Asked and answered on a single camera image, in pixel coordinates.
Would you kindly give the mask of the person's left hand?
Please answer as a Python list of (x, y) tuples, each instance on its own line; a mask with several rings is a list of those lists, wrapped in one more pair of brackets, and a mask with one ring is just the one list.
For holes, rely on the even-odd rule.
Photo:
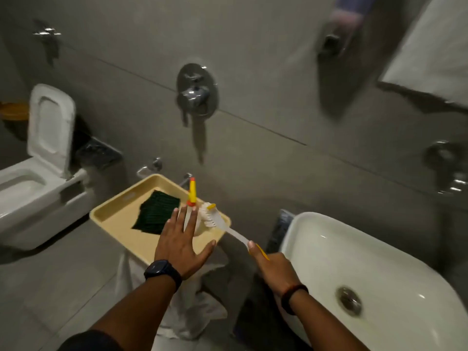
[(207, 260), (197, 260), (199, 253), (193, 248), (193, 238), (198, 209), (191, 212), (184, 230), (186, 206), (175, 208), (166, 222), (155, 249), (155, 260), (168, 260), (181, 274), (183, 281), (195, 274)]

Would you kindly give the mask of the white yellow cleaning brush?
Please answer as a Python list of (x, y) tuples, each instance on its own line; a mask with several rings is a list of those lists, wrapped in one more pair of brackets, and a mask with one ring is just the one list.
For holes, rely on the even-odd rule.
[(217, 206), (215, 204), (211, 204), (205, 202), (202, 204), (200, 208), (200, 212), (205, 217), (205, 224), (209, 227), (217, 227), (218, 229), (222, 230), (225, 233), (228, 233), (243, 245), (249, 249), (249, 240), (245, 238), (243, 235), (238, 233), (236, 230), (233, 230), (222, 218)]

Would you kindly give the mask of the person's right forearm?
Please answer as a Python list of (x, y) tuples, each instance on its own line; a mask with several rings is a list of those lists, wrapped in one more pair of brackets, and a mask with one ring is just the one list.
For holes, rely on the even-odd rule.
[(289, 300), (314, 351), (370, 351), (332, 313), (305, 290)]

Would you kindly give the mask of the person's left forearm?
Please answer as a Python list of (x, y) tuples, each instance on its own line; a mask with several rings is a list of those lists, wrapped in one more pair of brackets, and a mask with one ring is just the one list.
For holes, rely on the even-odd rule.
[(175, 291), (176, 284), (170, 276), (151, 277), (90, 329), (109, 336), (123, 351), (151, 351)]

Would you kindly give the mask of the white bottle with yellow nozzle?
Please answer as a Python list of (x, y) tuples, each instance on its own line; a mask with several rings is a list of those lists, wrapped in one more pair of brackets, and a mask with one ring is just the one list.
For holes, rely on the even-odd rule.
[[(195, 209), (199, 208), (197, 203), (197, 195), (196, 195), (196, 180), (194, 177), (190, 177), (189, 179), (189, 195), (188, 200), (186, 202), (186, 216), (184, 219), (184, 230), (187, 228), (188, 223), (190, 221), (191, 212)], [(200, 212), (197, 213), (196, 225), (194, 236), (200, 236), (202, 234), (202, 225), (203, 225), (203, 218)]]

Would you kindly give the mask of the dark wrist band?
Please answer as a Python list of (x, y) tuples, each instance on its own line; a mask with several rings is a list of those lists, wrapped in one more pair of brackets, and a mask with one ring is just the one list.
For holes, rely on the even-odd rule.
[(280, 305), (281, 308), (289, 315), (291, 316), (296, 316), (296, 313), (293, 311), (290, 301), (292, 296), (297, 292), (297, 291), (305, 291), (306, 293), (309, 293), (308, 288), (304, 284), (297, 284), (292, 287), (290, 287), (280, 298)]

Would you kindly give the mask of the white cloth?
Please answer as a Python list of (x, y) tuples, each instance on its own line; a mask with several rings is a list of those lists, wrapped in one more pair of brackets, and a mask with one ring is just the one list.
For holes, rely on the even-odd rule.
[[(158, 336), (194, 340), (201, 335), (209, 322), (227, 318), (228, 312), (221, 302), (202, 291), (202, 276), (227, 263), (227, 255), (221, 248), (215, 248), (205, 265), (183, 282), (172, 297), (158, 328)], [(143, 274), (146, 268), (147, 264), (129, 251), (120, 254), (116, 273), (116, 299), (122, 299), (145, 281)]]

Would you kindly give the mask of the chrome hand sprayer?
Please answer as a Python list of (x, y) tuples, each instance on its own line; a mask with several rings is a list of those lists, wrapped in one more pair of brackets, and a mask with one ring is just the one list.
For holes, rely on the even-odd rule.
[(157, 157), (138, 169), (136, 176), (140, 179), (145, 179), (146, 177), (159, 173), (162, 168), (162, 159), (161, 157)]

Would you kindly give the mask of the white wash basin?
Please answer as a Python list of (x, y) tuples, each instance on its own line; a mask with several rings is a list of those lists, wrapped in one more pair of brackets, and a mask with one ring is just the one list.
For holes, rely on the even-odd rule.
[[(468, 351), (468, 313), (447, 281), (424, 262), (325, 215), (293, 219), (280, 252), (309, 293), (371, 351)], [(360, 297), (345, 313), (336, 289)]]

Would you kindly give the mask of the chrome toilet paper holder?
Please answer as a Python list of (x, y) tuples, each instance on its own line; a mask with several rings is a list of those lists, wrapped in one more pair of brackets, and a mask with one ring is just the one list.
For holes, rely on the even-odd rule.
[(82, 167), (102, 171), (121, 162), (123, 155), (117, 149), (92, 136), (77, 149), (74, 158)]

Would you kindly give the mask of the chrome shower mixer valve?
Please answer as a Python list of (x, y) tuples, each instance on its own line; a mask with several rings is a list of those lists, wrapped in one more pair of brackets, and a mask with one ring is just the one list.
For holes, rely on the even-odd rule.
[(206, 66), (185, 64), (177, 76), (176, 87), (176, 102), (184, 115), (205, 119), (218, 109), (218, 86)]

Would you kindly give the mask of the white toilet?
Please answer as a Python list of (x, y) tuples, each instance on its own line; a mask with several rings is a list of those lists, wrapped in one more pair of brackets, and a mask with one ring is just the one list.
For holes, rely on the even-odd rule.
[(0, 170), (0, 245), (23, 250), (44, 244), (96, 203), (88, 172), (72, 164), (74, 100), (37, 84), (29, 104), (30, 158)]

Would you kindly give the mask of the chrome basin faucet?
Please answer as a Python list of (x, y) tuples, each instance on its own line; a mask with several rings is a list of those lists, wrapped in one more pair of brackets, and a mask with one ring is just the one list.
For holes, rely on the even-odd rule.
[(434, 172), (437, 193), (457, 194), (468, 192), (468, 153), (460, 143), (439, 140), (424, 152), (423, 162)]

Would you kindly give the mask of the white towel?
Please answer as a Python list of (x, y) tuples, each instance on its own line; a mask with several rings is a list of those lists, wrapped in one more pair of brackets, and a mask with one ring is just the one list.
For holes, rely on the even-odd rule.
[(380, 82), (468, 110), (468, 0), (429, 0)]

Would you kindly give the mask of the chrome wall hook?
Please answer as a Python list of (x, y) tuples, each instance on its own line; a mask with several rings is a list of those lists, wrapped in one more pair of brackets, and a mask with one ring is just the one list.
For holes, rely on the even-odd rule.
[(51, 40), (61, 36), (62, 33), (57, 31), (55, 28), (45, 26), (42, 29), (34, 32), (33, 35), (40, 37), (43, 40)]

